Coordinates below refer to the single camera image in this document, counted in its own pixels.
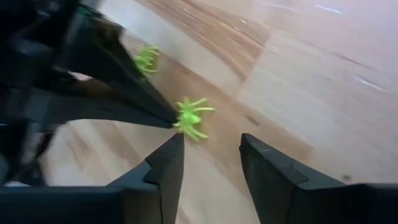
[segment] toy spider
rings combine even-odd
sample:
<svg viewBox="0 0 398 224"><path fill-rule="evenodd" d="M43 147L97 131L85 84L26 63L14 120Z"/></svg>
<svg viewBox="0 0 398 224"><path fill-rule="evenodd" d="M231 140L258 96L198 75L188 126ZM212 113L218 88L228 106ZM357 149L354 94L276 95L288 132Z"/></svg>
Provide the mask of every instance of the toy spider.
<svg viewBox="0 0 398 224"><path fill-rule="evenodd" d="M180 116L178 116L178 122L174 124L175 127L178 127L180 132L187 134L194 141L198 142L199 138L209 138L206 134L203 134L197 131L193 126L195 124L201 123L201 118L197 115L198 111L213 111L214 108L206 108L206 107L197 107L198 105L206 102L208 99L204 98L198 100L194 103L190 103L187 97L184 97L183 103L177 102L177 105L180 107Z"/></svg>
<svg viewBox="0 0 398 224"><path fill-rule="evenodd" d="M156 56L159 56L158 51L157 47L143 46L134 57L137 68L147 78L152 78L155 72L157 72L154 62Z"/></svg>

